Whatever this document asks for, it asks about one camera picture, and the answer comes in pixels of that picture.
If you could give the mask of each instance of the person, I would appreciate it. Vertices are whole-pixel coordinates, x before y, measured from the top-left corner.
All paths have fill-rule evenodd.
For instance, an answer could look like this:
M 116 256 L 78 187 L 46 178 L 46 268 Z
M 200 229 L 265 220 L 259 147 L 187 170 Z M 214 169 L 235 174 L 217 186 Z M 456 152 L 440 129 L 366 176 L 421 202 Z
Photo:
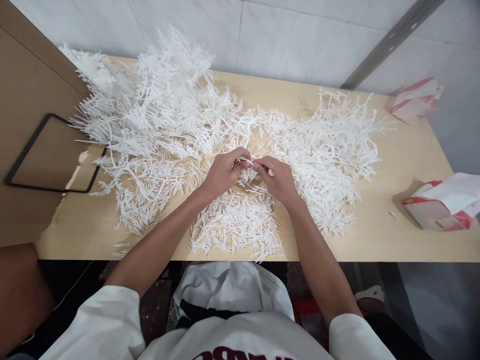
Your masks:
M 130 250 L 41 359 L 394 359 L 365 321 L 290 166 L 270 156 L 252 165 L 239 157 L 251 161 L 242 147 L 215 157 L 202 185 Z M 181 315 L 177 329 L 146 347 L 140 298 L 199 213 L 251 166 L 288 211 L 303 273 L 329 327 L 329 353 L 295 323 L 278 277 L 247 261 L 191 263 L 173 296 Z

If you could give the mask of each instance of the black wire frame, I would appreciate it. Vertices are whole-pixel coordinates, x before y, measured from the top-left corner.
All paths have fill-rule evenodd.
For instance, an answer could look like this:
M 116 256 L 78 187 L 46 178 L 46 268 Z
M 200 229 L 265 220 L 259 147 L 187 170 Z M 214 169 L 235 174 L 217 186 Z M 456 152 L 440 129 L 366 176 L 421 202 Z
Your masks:
M 49 120 L 51 118 L 55 118 L 59 121 L 61 121 L 62 123 L 65 123 L 67 126 L 70 126 L 71 123 L 67 120 L 65 120 L 64 118 L 58 116 L 58 115 L 55 115 L 54 113 L 51 113 L 49 112 L 48 114 L 46 114 L 43 119 L 41 120 L 40 124 L 38 125 L 38 127 L 35 129 L 35 131 L 33 132 L 32 136 L 30 137 L 30 139 L 28 139 L 28 142 L 26 143 L 25 147 L 23 148 L 23 150 L 21 151 L 20 155 L 17 157 L 17 159 L 15 160 L 15 162 L 13 163 L 12 167 L 10 168 L 10 170 L 8 171 L 8 174 L 6 175 L 5 177 L 5 180 L 3 181 L 3 183 L 7 186 L 11 186 L 11 187 L 16 187 L 16 188 L 25 188 L 25 189 L 33 189 L 33 190 L 43 190 L 43 191 L 50 191 L 50 192 L 55 192 L 55 193 L 82 193 L 82 194 L 86 194 L 88 192 L 90 192 L 90 190 L 92 189 L 92 186 L 94 185 L 94 182 L 95 182 L 95 179 L 97 177 L 97 174 L 99 173 L 99 170 L 100 170 L 100 166 L 97 165 L 95 171 L 93 172 L 93 176 L 90 180 L 90 183 L 88 184 L 88 187 L 85 189 L 85 190 L 74 190 L 74 189 L 54 189 L 54 188 L 49 188 L 49 187 L 41 187 L 41 186 L 34 186 L 34 185 L 26 185 L 26 184 L 20 184 L 20 183 L 15 183 L 13 182 L 13 179 L 15 177 L 15 174 L 17 173 L 17 171 L 19 170 L 20 166 L 22 165 L 22 162 L 24 161 L 24 159 L 27 157 L 30 149 L 32 148 L 32 146 L 35 144 L 35 141 L 37 140 L 37 138 L 39 137 L 40 133 L 42 132 L 42 130 L 44 129 L 45 125 L 49 122 Z M 104 156 L 105 154 L 107 153 L 107 147 L 105 147 L 103 149 L 103 152 L 101 153 L 101 156 Z

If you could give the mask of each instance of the cable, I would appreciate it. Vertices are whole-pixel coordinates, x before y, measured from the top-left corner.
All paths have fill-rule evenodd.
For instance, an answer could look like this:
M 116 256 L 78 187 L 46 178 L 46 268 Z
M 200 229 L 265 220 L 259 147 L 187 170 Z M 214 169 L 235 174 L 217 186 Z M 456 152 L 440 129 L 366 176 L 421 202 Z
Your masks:
M 86 266 L 85 270 L 83 270 L 83 272 L 81 273 L 80 277 L 75 281 L 75 283 L 74 283 L 73 286 L 70 288 L 70 290 L 68 290 L 68 291 L 66 292 L 66 294 L 63 296 L 63 299 L 58 303 L 58 305 L 53 308 L 53 310 L 51 311 L 52 313 L 53 313 L 55 310 L 57 310 L 60 305 L 62 305 L 62 303 L 64 302 L 64 300 L 65 300 L 65 298 L 67 297 L 67 295 L 74 289 L 75 285 L 78 284 L 78 282 L 80 281 L 80 279 L 82 278 L 82 276 L 84 276 L 85 272 L 87 272 L 87 270 L 89 269 L 90 265 L 92 265 L 93 262 L 94 262 L 94 261 L 92 260 L 92 261 L 90 261 L 90 262 L 88 263 L 88 265 Z

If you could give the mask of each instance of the wooden table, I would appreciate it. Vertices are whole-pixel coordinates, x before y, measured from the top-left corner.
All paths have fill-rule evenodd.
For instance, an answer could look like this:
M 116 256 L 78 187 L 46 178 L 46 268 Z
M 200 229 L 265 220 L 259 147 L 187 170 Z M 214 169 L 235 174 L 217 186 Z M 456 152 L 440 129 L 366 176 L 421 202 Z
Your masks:
M 128 63 L 134 60 L 122 58 Z M 277 108 L 293 118 L 309 117 L 319 104 L 318 87 L 296 82 L 214 71 L 216 85 L 228 85 L 232 93 L 243 100 L 244 108 Z M 363 100 L 368 94 L 354 91 Z M 375 95 L 370 106 L 378 110 L 377 119 L 395 121 L 384 109 L 388 96 Z M 402 210 L 400 203 L 422 182 L 443 180 L 452 175 L 452 169 L 440 148 L 429 123 L 424 121 L 408 126 L 401 121 L 391 125 L 393 131 L 375 134 L 373 140 L 382 159 L 375 165 L 376 175 L 371 182 L 359 181 L 362 202 L 347 207 L 354 213 L 356 223 L 349 235 L 325 236 L 333 254 L 340 262 L 480 262 L 480 227 L 475 221 L 470 230 L 433 232 L 421 230 Z M 72 188 L 82 187 L 91 176 L 91 161 L 100 156 L 100 148 L 90 147 L 82 162 Z M 99 172 L 97 180 L 107 181 Z M 92 191 L 99 191 L 98 184 Z M 176 196 L 163 215 L 171 213 L 185 199 Z M 114 230 L 118 221 L 115 194 L 90 196 L 67 193 L 58 206 L 48 229 L 35 243 L 41 259 L 118 260 L 118 243 L 140 240 L 134 234 Z M 298 261 L 296 240 L 290 218 L 283 207 L 278 210 L 279 238 L 285 256 L 269 257 L 268 261 Z M 200 259 L 188 246 L 190 232 L 182 238 L 172 260 L 232 260 L 249 259 L 248 250 L 235 254 L 212 249 L 208 258 Z

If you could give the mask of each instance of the tissue box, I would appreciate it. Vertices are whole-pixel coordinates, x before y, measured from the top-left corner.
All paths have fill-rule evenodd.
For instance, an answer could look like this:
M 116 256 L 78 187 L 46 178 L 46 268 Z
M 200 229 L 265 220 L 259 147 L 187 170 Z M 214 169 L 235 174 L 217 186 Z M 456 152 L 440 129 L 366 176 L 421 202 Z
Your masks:
M 395 98 L 390 113 L 409 125 L 415 125 L 437 110 L 444 87 L 429 77 L 404 88 Z
M 459 172 L 445 181 L 427 182 L 403 207 L 427 230 L 470 229 L 480 213 L 480 176 Z

